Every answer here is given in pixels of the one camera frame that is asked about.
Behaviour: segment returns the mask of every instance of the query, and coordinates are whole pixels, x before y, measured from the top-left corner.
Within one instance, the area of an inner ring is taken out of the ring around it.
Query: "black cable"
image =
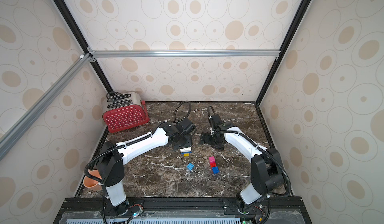
[[[107,223],[107,220],[105,219],[105,213],[104,213],[104,195],[102,195],[102,198],[101,198],[101,202],[102,202],[102,205],[101,205],[101,216],[103,217],[103,222],[104,224],[108,224]]]
[[[180,120],[176,120],[176,113],[177,113],[177,110],[178,110],[178,109],[180,108],[180,106],[182,106],[184,103],[188,103],[188,106],[189,106],[189,108],[188,108],[188,113],[187,113],[182,119],[180,119]],[[173,119],[174,119],[174,121],[171,121],[171,123],[177,123],[177,122],[180,122],[180,121],[184,120],[185,118],[187,118],[187,117],[189,116],[189,114],[191,113],[191,110],[192,110],[192,104],[191,104],[190,101],[183,101],[183,102],[181,102],[181,103],[176,107],[176,109],[175,109],[175,114],[173,115]]]
[[[263,218],[259,224],[264,224],[266,220],[268,220],[269,215],[271,214],[271,203],[269,202],[269,198],[267,198],[266,200],[268,201],[268,212],[266,213],[265,218]]]
[[[208,108],[207,108],[208,116],[211,116],[211,113],[210,113],[210,111],[209,111],[210,108],[212,109],[212,112],[213,112],[214,115],[215,115],[216,113],[215,113],[214,108],[213,108],[212,106],[208,106]]]
[[[238,131],[234,131],[234,130],[224,130],[224,131],[214,131],[213,134],[225,134],[225,133],[233,133],[233,134],[239,134],[240,136],[242,136],[244,139],[246,139],[249,143],[251,143],[254,147],[256,147],[257,150],[259,150],[261,153],[263,153],[264,155],[266,155],[269,159],[271,159],[275,165],[277,166],[277,168],[280,169],[281,171],[281,174],[283,175],[283,178],[284,178],[284,181],[287,185],[287,189],[285,190],[285,193],[284,194],[279,194],[279,193],[268,193],[268,195],[272,195],[272,196],[278,196],[278,197],[287,197],[291,194],[291,190],[292,190],[292,186],[291,186],[291,180],[289,179],[289,176],[287,174],[287,172],[285,171],[285,169],[281,166],[281,164],[271,155],[269,154],[268,152],[266,152],[265,150],[263,150],[260,146],[258,146],[251,138],[249,138],[247,135],[243,134],[243,133],[239,133]]]

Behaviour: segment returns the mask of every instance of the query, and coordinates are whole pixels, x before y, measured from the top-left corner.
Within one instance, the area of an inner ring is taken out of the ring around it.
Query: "marble tabletop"
[[[173,118],[176,102],[148,102],[149,123],[129,130],[109,133],[113,143],[144,135],[161,121]],[[128,197],[231,197],[250,183],[251,166],[248,160],[232,145],[224,150],[199,145],[200,134],[209,132],[207,107],[212,105],[224,121],[232,121],[255,142],[269,147],[264,130],[252,103],[192,103],[188,117],[197,127],[192,138],[190,156],[184,157],[169,145],[148,151],[130,161],[125,168],[124,190]],[[177,116],[184,116],[187,107],[180,107]],[[220,173],[213,174],[208,158],[214,156]],[[187,165],[194,165],[193,171]],[[280,186],[275,190],[284,193]],[[101,191],[83,189],[77,197],[100,197]]]

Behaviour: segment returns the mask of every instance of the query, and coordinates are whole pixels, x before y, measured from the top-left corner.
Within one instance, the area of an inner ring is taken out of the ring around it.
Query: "enclosure wall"
[[[0,136],[79,58],[51,0],[0,0]]]
[[[382,223],[384,0],[313,0],[260,107],[313,223]]]
[[[99,51],[279,49],[301,2],[65,1],[90,49]],[[274,60],[110,57],[98,61],[113,89],[148,101],[254,101]]]
[[[254,101],[275,57],[98,58],[115,90],[147,101]]]
[[[105,129],[105,94],[85,64],[0,161],[0,223],[53,222],[64,198],[77,190]]]

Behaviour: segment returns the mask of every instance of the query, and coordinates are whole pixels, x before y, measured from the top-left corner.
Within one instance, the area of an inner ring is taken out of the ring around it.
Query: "lego brick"
[[[211,156],[211,157],[209,158],[209,163],[212,163],[212,162],[216,162],[216,160],[215,160],[215,158],[214,158],[213,156]]]
[[[189,163],[187,165],[187,169],[190,170],[190,171],[193,169],[193,167],[194,167],[194,165],[192,163]]]
[[[188,147],[188,148],[180,149],[180,153],[185,153],[185,152],[192,152],[192,148]]]
[[[220,172],[220,171],[218,170],[218,167],[217,167],[217,166],[213,167],[213,168],[212,168],[212,171],[214,172],[214,174]]]

